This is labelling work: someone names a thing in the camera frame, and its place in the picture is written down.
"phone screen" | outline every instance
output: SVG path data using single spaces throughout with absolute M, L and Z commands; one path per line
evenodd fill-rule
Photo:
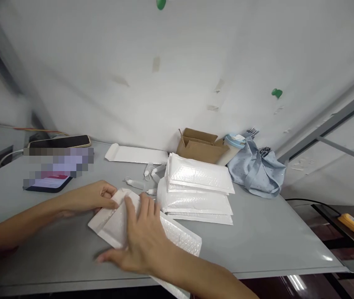
M 49 176 L 44 179 L 37 180 L 33 185 L 34 187 L 44 187 L 44 188 L 59 188 L 69 177 L 66 175 Z
M 48 139 L 48 140 L 40 140 L 33 141 L 30 143 L 30 148 L 66 148 L 66 147 L 76 147 L 79 145 L 88 145 L 90 144 L 90 139 L 87 135 L 81 136 L 72 136 L 65 138 L 57 138 L 57 139 Z

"stack of bubble mailers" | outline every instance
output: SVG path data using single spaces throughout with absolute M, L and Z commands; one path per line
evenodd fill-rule
M 235 191 L 227 167 L 172 153 L 157 188 L 157 200 L 173 219 L 233 225 L 230 193 Z

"green wall hook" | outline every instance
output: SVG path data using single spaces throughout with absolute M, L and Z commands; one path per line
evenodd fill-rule
M 166 0 L 156 0 L 156 5 L 159 10 L 163 10 L 166 6 Z
M 271 95 L 276 96 L 276 97 L 278 98 L 278 100 L 279 100 L 279 98 L 281 97 L 282 93 L 283 93 L 282 90 L 275 88 L 275 89 L 271 92 Z

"pixelated blur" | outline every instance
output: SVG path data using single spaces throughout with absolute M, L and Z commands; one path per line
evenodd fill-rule
M 84 148 L 24 148 L 23 155 L 34 170 L 23 179 L 23 189 L 39 184 L 49 177 L 70 176 L 77 178 L 91 172 L 94 164 L 94 149 Z

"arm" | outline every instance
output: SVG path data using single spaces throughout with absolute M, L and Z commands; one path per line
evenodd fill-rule
M 0 223 L 0 250 L 13 249 L 42 227 L 63 216 L 99 207 L 117 208 L 110 198 L 117 189 L 105 181 L 66 192 Z
M 111 261 L 126 271 L 156 276 L 203 299 L 257 298 L 224 267 L 196 257 L 167 239 L 160 222 L 160 206 L 141 194 L 137 219 L 134 205 L 126 197 L 126 250 L 111 249 L 97 261 Z

